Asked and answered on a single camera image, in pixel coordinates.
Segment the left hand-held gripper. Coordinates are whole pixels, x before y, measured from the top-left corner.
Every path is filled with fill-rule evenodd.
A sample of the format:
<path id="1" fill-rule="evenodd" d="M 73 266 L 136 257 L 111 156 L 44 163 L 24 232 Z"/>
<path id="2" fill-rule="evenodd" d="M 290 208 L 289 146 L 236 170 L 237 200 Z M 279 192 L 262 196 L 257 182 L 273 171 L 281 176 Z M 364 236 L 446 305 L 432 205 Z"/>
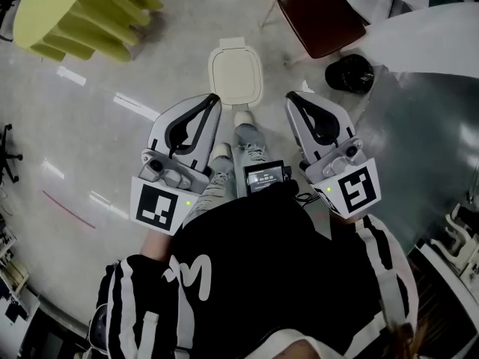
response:
<path id="1" fill-rule="evenodd" d="M 219 96 L 209 93 L 156 118 L 147 143 L 151 150 L 142 151 L 143 167 L 131 182 L 132 221 L 169 236 L 181 228 L 210 182 L 210 169 L 204 169 L 220 114 Z"/>

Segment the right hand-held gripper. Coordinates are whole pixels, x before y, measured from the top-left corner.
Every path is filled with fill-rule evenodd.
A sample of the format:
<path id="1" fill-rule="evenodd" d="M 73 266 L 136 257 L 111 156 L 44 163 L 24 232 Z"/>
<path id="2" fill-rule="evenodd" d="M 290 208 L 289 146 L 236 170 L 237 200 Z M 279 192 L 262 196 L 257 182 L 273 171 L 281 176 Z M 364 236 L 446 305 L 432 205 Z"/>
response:
<path id="1" fill-rule="evenodd" d="M 291 91 L 285 108 L 304 159 L 313 163 L 305 176 L 333 213 L 348 219 L 381 200 L 375 160 L 364 154 L 360 138 L 351 138 L 356 131 L 343 107 L 316 93 Z"/>

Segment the cream lidded trash bin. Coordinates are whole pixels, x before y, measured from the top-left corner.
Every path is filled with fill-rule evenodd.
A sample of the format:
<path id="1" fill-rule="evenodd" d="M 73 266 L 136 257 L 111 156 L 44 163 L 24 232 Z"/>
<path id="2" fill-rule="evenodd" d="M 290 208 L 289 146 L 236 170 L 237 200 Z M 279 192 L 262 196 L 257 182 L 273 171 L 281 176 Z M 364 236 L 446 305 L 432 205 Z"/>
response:
<path id="1" fill-rule="evenodd" d="M 264 92 L 263 68 L 257 52 L 242 37 L 219 41 L 209 56 L 210 89 L 231 111 L 247 111 L 257 106 Z"/>

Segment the person's left forearm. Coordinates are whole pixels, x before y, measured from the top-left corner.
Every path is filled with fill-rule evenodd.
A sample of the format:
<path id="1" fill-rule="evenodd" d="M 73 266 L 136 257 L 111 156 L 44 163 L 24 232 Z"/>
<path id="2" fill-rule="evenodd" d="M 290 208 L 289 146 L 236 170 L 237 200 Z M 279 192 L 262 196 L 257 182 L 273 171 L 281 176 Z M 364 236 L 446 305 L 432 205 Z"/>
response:
<path id="1" fill-rule="evenodd" d="M 171 258 L 173 236 L 149 229 L 140 254 L 155 261 L 168 263 Z"/>

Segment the black bagged waste bin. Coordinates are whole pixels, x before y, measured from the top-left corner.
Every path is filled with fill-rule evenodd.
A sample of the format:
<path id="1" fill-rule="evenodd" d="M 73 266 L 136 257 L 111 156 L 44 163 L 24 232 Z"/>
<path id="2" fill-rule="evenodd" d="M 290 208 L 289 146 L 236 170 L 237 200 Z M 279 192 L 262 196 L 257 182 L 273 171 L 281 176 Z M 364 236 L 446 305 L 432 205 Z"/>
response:
<path id="1" fill-rule="evenodd" d="M 332 89 L 366 94 L 373 86 L 374 72 L 366 58 L 351 54 L 328 65 L 325 80 Z"/>

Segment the light ripped jeans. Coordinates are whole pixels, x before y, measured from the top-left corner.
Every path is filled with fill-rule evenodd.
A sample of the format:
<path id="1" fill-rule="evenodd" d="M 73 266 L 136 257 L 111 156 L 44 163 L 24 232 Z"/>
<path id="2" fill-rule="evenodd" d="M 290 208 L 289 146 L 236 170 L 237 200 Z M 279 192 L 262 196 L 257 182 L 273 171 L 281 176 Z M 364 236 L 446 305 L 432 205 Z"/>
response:
<path id="1" fill-rule="evenodd" d="M 245 197 L 243 168 L 269 161 L 265 138 L 255 126 L 236 127 L 234 141 L 230 146 L 233 160 L 211 161 L 210 168 L 213 170 L 213 178 L 189 211 L 183 221 L 183 226 L 211 209 L 239 197 Z"/>

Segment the small black screen device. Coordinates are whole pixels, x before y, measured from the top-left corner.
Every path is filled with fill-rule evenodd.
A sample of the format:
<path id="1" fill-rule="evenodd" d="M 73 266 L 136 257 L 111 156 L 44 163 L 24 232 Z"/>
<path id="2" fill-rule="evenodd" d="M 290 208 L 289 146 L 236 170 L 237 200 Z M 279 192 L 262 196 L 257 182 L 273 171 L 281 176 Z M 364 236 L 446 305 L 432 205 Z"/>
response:
<path id="1" fill-rule="evenodd" d="M 292 176 L 291 166 L 285 166 L 282 160 L 245 166 L 243 172 L 247 196 L 274 183 L 289 181 Z"/>

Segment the brown seat wooden chair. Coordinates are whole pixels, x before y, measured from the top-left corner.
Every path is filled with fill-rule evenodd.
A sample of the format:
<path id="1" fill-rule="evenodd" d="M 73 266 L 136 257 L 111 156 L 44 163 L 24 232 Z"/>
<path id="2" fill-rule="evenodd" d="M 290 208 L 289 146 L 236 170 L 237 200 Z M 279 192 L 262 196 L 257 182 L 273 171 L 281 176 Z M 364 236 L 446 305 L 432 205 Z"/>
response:
<path id="1" fill-rule="evenodd" d="M 271 0 L 258 22 L 264 27 L 274 7 L 278 7 L 305 49 L 289 67 L 307 58 L 320 59 L 339 52 L 366 35 L 365 20 L 347 0 Z"/>

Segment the white square pillar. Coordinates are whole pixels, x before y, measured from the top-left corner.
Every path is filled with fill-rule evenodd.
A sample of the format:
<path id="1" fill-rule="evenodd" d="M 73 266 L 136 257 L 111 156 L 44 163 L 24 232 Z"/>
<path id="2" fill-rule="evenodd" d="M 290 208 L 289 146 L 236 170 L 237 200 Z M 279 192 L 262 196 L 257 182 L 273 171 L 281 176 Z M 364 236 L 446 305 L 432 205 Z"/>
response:
<path id="1" fill-rule="evenodd" d="M 396 73 L 479 79 L 479 0 L 400 0 L 409 12 L 371 24 L 342 48 Z"/>

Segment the black white striped shirt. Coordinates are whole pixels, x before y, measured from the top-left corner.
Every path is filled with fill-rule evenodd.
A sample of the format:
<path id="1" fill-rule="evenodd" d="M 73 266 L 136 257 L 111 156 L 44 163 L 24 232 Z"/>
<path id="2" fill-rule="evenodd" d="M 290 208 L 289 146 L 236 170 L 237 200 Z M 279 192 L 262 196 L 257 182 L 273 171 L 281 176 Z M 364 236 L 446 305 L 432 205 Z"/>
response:
<path id="1" fill-rule="evenodd" d="M 109 359 L 413 359 L 418 290 L 399 242 L 372 215 L 318 233 L 295 182 L 232 200 L 181 227 L 168 263 L 109 272 Z"/>

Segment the white chair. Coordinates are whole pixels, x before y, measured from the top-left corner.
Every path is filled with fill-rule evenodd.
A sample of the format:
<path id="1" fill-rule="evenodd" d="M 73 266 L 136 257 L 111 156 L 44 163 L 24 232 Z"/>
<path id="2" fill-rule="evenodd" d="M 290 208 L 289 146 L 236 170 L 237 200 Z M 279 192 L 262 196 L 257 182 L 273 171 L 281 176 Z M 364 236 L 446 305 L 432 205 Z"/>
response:
<path id="1" fill-rule="evenodd" d="M 458 203 L 445 215 L 446 234 L 452 239 L 449 248 L 431 239 L 430 244 L 439 249 L 442 256 L 461 274 L 473 256 L 479 252 L 479 210 L 472 211 Z"/>

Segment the yellow-green cloth round table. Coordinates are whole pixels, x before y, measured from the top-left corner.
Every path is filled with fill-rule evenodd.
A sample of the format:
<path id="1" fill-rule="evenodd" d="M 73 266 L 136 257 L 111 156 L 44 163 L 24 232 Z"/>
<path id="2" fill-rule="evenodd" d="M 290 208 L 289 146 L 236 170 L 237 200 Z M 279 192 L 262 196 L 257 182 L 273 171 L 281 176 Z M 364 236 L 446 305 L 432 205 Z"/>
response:
<path id="1" fill-rule="evenodd" d="M 136 28 L 150 23 L 160 0 L 21 0 L 13 21 L 13 41 L 43 58 L 66 55 L 84 61 L 95 52 L 128 62 L 139 42 Z"/>

